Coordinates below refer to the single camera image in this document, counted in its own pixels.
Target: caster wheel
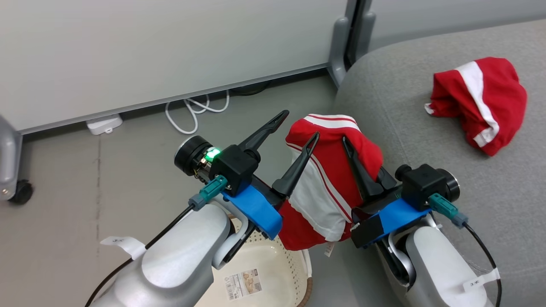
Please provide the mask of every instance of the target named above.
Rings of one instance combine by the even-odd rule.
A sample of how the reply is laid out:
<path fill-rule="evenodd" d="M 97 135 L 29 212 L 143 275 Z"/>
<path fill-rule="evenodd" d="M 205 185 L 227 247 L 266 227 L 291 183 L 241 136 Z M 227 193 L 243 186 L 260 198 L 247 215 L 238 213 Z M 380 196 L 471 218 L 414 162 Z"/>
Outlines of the caster wheel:
<path fill-rule="evenodd" d="M 28 180 L 19 180 L 17 181 L 15 194 L 9 199 L 9 202 L 24 205 L 32 197 L 33 192 L 33 187 Z"/>

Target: clothing tag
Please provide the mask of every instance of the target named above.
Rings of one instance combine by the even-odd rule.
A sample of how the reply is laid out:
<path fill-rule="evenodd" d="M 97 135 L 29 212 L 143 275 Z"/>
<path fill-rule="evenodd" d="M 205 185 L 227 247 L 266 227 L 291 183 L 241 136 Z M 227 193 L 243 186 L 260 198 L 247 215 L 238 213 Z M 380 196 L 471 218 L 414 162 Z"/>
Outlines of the clothing tag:
<path fill-rule="evenodd" d="M 484 284 L 487 284 L 490 281 L 494 281 L 497 279 L 500 279 L 501 275 L 498 273 L 498 268 L 494 269 L 493 271 L 484 274 L 482 276 L 478 276 L 472 280 L 469 280 L 462 284 L 462 287 L 465 289 L 465 292 L 472 291 L 474 289 L 480 288 Z"/>
<path fill-rule="evenodd" d="M 262 290 L 258 269 L 233 274 L 224 278 L 224 282 L 229 301 L 240 299 Z"/>
<path fill-rule="evenodd" d="M 326 257 L 330 257 L 330 255 L 332 254 L 332 250 L 334 249 L 334 245 L 334 242 L 328 242 L 328 244 L 326 244 L 326 250 L 324 251 Z"/>
<path fill-rule="evenodd" d="M 100 242 L 102 245 L 117 245 L 131 255 L 133 260 L 146 252 L 144 243 L 132 237 L 108 237 Z"/>

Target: laundry basket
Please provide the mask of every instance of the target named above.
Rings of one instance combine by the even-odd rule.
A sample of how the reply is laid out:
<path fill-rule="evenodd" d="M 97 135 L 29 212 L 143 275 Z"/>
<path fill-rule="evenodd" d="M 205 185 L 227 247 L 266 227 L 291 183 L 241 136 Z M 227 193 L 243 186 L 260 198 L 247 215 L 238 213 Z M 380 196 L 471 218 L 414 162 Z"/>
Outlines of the laundry basket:
<path fill-rule="evenodd" d="M 236 231 L 241 222 L 232 219 Z M 254 231 L 196 307 L 303 307 L 312 290 L 309 252 L 289 251 Z"/>

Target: teal connector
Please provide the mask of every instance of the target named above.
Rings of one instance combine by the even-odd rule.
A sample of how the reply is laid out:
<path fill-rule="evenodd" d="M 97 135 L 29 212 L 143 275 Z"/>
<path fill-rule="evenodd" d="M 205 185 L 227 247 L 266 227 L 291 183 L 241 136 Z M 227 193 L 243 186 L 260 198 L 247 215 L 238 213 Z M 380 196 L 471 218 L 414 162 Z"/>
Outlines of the teal connector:
<path fill-rule="evenodd" d="M 429 197 L 429 206 L 432 210 L 446 216 L 459 228 L 463 227 L 463 223 L 468 222 L 466 215 L 459 213 L 459 209 L 454 204 L 438 193 L 434 193 Z"/>
<path fill-rule="evenodd" d="M 209 181 L 205 187 L 203 187 L 198 194 L 195 194 L 188 200 L 188 205 L 193 206 L 193 210 L 199 211 L 205 204 L 207 204 L 214 196 L 224 191 L 228 186 L 228 180 L 219 175 L 218 177 Z"/>
<path fill-rule="evenodd" d="M 224 176 L 219 175 L 218 177 L 209 181 L 209 183 L 199 191 L 199 194 L 203 197 L 203 199 L 206 202 L 208 202 L 214 196 L 224 191 L 227 185 L 228 185 L 228 180 Z"/>

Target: white wall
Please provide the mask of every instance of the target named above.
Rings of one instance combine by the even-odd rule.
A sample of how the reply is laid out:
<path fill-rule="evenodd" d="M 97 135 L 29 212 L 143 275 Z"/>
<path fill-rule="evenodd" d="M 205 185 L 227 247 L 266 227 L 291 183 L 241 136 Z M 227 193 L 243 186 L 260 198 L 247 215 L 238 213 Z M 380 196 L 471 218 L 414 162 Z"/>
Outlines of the white wall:
<path fill-rule="evenodd" d="M 323 64 L 347 0 L 4 0 L 16 130 Z"/>
<path fill-rule="evenodd" d="M 546 18 L 546 0 L 372 0 L 370 51 L 403 40 Z"/>

